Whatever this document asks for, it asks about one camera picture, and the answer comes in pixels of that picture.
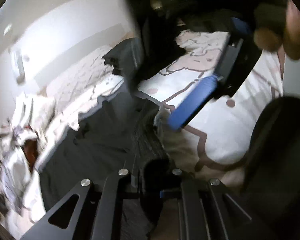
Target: gray stripe on wall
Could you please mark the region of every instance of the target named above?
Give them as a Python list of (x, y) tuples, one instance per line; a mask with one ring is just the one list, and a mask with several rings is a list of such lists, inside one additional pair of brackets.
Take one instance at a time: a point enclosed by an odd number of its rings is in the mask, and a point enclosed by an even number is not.
[(125, 30), (121, 24), (114, 25), (99, 33), (95, 33), (55, 58), (35, 75), (34, 80), (41, 89), (84, 56), (88, 55), (100, 46), (109, 45), (118, 41), (124, 35)]

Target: pink dot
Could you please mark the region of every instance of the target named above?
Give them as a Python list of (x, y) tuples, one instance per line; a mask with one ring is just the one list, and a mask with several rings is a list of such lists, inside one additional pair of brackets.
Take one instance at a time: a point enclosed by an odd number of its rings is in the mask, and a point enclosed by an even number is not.
[(146, 91), (146, 93), (147, 93), (148, 95), (153, 95), (153, 94), (155, 94), (156, 92), (158, 92), (158, 89), (157, 89), (157, 88), (149, 88), (149, 89)]
[(235, 106), (235, 101), (233, 99), (228, 99), (226, 104), (227, 106), (233, 108)]

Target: crumpled blanket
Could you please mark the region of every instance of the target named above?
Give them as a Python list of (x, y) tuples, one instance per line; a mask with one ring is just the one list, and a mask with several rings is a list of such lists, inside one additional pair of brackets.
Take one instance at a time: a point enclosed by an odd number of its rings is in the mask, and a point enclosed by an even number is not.
[(18, 214), (34, 162), (46, 144), (44, 131), (55, 105), (54, 98), (22, 93), (11, 122), (0, 127), (0, 193), (7, 208)]

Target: metal screw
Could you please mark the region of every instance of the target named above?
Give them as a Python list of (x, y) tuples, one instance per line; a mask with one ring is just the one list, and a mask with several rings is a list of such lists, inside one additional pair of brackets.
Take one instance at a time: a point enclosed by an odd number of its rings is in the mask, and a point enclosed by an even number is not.
[(120, 176), (127, 175), (128, 173), (129, 173), (129, 171), (127, 169), (121, 169), (121, 170), (119, 170), (119, 175)]
[(180, 169), (173, 169), (172, 170), (172, 173), (176, 176), (180, 176), (182, 174), (182, 170)]
[(89, 180), (89, 179), (83, 179), (83, 180), (81, 180), (81, 186), (89, 186), (90, 185), (90, 183), (91, 183), (91, 181)]
[(210, 184), (213, 186), (218, 186), (220, 184), (219, 179), (210, 179)]

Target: human hand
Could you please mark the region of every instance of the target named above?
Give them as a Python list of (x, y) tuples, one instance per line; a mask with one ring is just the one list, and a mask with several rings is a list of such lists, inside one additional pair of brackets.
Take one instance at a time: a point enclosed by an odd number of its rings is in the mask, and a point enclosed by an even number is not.
[(291, 59), (300, 59), (300, 11), (292, 0), (288, 0), (283, 37), (268, 28), (260, 28), (254, 33), (254, 41), (259, 48), (268, 51), (276, 51), (283, 45)]

